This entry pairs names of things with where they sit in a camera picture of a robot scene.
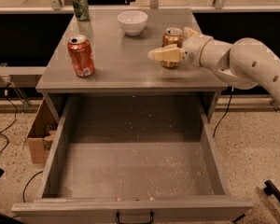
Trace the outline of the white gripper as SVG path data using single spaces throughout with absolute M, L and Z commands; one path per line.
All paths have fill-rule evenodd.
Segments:
M 184 28 L 184 37 L 182 48 L 177 44 L 167 45 L 163 48 L 151 50 L 147 56 L 152 61 L 179 63 L 183 60 L 192 66 L 202 67 L 201 57 L 203 49 L 208 42 L 214 38 L 209 35 L 199 35 L 199 33 L 190 27 Z

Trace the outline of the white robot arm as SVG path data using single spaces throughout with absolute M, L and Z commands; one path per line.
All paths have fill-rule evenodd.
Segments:
M 210 70 L 218 79 L 239 90 L 265 89 L 280 105 L 280 59 L 262 42 L 242 38 L 233 44 L 184 29 L 181 47 L 166 45 L 148 53 L 158 62 L 179 63 Z

